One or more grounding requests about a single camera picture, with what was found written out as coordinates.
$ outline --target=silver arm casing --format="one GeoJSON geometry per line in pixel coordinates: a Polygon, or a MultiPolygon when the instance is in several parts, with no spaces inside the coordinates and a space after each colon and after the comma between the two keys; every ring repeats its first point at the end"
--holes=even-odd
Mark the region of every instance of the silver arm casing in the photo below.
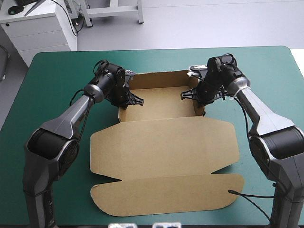
{"type": "Polygon", "coordinates": [[[294,123],[275,114],[250,89],[250,81],[246,77],[239,77],[229,84],[227,92],[235,95],[243,105],[253,122],[250,135],[264,135],[294,126],[294,123]]]}
{"type": "Polygon", "coordinates": [[[78,138],[78,127],[82,118],[85,116],[89,97],[82,95],[74,104],[72,104],[64,113],[56,119],[44,122],[40,128],[67,139],[78,138]]]}

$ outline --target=cardboard flap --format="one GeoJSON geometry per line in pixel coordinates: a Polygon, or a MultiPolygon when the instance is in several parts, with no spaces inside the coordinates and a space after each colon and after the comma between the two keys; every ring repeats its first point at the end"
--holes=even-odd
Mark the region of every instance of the cardboard flap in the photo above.
{"type": "Polygon", "coordinates": [[[227,191],[243,185],[238,174],[165,177],[95,185],[91,196],[113,216],[149,215],[223,208],[237,198],[227,191]]]}
{"type": "Polygon", "coordinates": [[[238,160],[234,126],[201,116],[122,122],[91,136],[91,171],[121,180],[210,174],[238,160]]]}

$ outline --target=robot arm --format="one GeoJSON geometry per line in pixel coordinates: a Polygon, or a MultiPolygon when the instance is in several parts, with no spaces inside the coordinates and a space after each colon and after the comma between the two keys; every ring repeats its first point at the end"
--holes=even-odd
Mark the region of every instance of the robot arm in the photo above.
{"type": "Polygon", "coordinates": [[[83,131],[78,128],[83,120],[85,124],[90,108],[104,99],[125,108],[143,105],[143,100],[129,90],[128,82],[134,72],[106,60],[99,61],[96,67],[95,77],[82,90],[84,94],[58,118],[43,123],[25,144],[23,189],[32,228],[56,226],[52,183],[75,160],[83,131]]]}
{"type": "Polygon", "coordinates": [[[270,226],[296,228],[304,200],[304,133],[251,91],[231,54],[210,58],[207,66],[191,66],[188,75],[200,82],[183,92],[182,99],[208,105],[231,96],[244,108],[253,123],[248,132],[251,153],[266,177],[276,182],[270,226]]]}

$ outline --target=desk leg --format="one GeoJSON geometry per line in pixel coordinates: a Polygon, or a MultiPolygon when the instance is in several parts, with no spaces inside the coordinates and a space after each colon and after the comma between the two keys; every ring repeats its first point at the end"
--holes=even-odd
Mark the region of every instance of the desk leg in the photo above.
{"type": "Polygon", "coordinates": [[[142,0],[137,0],[137,9],[138,9],[138,18],[139,18],[139,23],[143,23],[143,5],[142,5],[142,0]]]}
{"type": "Polygon", "coordinates": [[[82,13],[84,14],[84,17],[85,17],[86,25],[87,25],[88,27],[92,27],[93,25],[92,25],[92,23],[91,23],[90,16],[89,16],[89,14],[87,13],[86,0],[80,0],[80,5],[81,5],[82,13]]]}

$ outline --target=cabinet drawer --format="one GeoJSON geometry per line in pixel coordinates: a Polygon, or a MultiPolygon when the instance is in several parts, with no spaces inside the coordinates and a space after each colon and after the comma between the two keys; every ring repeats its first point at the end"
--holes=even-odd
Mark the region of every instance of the cabinet drawer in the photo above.
{"type": "Polygon", "coordinates": [[[13,37],[10,40],[18,51],[67,44],[67,40],[62,31],[46,32],[22,37],[13,37]]]}
{"type": "Polygon", "coordinates": [[[21,52],[19,52],[19,54],[23,58],[24,62],[29,66],[30,63],[32,62],[34,56],[37,53],[52,52],[52,51],[70,51],[70,50],[71,50],[70,47],[67,44],[65,44],[65,45],[59,45],[59,46],[54,46],[54,47],[45,47],[45,48],[21,51],[21,52]]]}
{"type": "Polygon", "coordinates": [[[61,30],[56,16],[1,24],[9,38],[61,30]]]}

